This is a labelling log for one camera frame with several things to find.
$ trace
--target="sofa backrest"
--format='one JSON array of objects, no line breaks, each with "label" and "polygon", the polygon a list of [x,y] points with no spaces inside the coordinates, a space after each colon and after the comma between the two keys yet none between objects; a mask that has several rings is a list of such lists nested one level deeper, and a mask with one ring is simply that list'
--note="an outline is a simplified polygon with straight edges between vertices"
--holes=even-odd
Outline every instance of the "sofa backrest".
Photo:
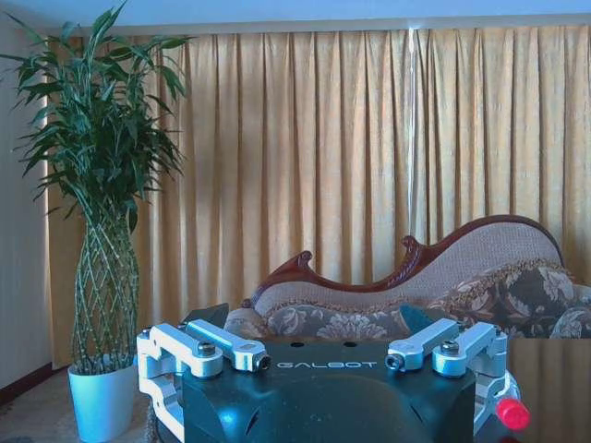
[{"label": "sofa backrest", "polygon": [[403,240],[401,267],[381,281],[344,285],[316,274],[305,251],[288,260],[264,281],[246,305],[265,316],[279,305],[339,305],[365,309],[393,300],[428,302],[486,269],[543,258],[562,264],[554,238],[524,217],[494,216],[472,221],[436,245]]}]

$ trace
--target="curtain fold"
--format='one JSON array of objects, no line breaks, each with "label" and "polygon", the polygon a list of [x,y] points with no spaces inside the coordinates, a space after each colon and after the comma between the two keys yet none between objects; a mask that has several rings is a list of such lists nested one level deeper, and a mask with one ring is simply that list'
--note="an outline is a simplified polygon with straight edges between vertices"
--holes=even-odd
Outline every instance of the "curtain fold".
[{"label": "curtain fold", "polygon": [[[140,326],[236,307],[303,249],[327,278],[375,281],[411,225],[433,243],[492,213],[540,220],[588,275],[588,27],[203,35],[168,54],[185,161],[140,205]],[[50,219],[55,365],[82,232]]]},{"label": "curtain fold", "polygon": [[417,238],[478,217],[540,221],[588,281],[589,27],[417,32]]}]

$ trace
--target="red cap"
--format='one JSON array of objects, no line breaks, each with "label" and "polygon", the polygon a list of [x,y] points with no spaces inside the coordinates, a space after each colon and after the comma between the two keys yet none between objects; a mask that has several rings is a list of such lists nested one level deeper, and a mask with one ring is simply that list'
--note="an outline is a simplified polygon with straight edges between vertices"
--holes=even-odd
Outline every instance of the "red cap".
[{"label": "red cap", "polygon": [[497,416],[512,431],[523,431],[529,426],[530,413],[517,399],[502,399],[497,403]]}]

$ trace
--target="floor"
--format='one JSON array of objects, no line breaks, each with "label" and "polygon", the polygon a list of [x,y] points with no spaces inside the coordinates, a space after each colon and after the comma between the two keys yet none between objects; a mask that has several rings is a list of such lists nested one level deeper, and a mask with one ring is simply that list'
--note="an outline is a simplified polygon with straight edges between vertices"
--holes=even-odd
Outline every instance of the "floor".
[{"label": "floor", "polygon": [[[148,398],[138,392],[131,427],[123,436],[112,440],[113,443],[144,441],[147,407]],[[66,370],[0,407],[0,443],[78,441]]]}]

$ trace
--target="dark table surface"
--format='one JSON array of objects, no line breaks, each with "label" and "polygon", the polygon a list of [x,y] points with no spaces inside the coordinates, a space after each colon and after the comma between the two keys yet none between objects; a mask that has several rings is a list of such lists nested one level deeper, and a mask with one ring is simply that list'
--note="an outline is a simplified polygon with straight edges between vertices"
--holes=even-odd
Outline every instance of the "dark table surface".
[{"label": "dark table surface", "polygon": [[[509,345],[510,371],[531,425],[509,437],[489,420],[477,441],[591,443],[591,340],[512,339]],[[159,431],[163,441],[175,441],[161,426]]]}]

